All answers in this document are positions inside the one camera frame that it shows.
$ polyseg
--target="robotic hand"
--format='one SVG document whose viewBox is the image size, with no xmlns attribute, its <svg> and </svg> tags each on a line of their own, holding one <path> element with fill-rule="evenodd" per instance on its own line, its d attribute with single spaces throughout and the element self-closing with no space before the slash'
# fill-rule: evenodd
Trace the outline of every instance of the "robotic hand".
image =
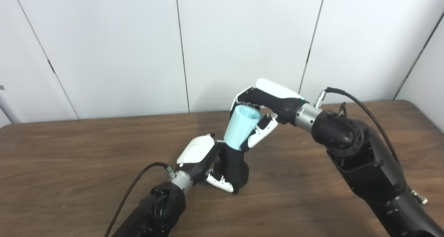
<svg viewBox="0 0 444 237">
<path fill-rule="evenodd" d="M 258 79 L 256 88 L 250 87 L 235 97 L 230 116 L 240 104 L 255 108 L 265 106 L 273 113 L 260 120 L 242 143 L 241 150 L 254 147 L 278 123 L 300 127 L 311 133 L 315 142 L 326 147 L 328 157 L 351 190 L 365 200 L 390 236 L 444 237 L 441 227 L 420 206 L 426 204 L 427 199 L 407 186 L 386 135 L 383 134 L 390 150 L 366 123 L 344 115 L 344 104 L 339 113 L 320 109 L 329 92 L 340 93 L 359 102 L 342 90 L 327 88 L 315 105 L 311 105 L 294 91 L 266 79 Z"/>
<path fill-rule="evenodd" d="M 155 186 L 113 237 L 168 236 L 185 210 L 185 195 L 196 183 L 206 180 L 222 145 L 212 135 L 193 139 L 177 159 L 175 173 L 170 168 L 171 180 Z"/>
</svg>

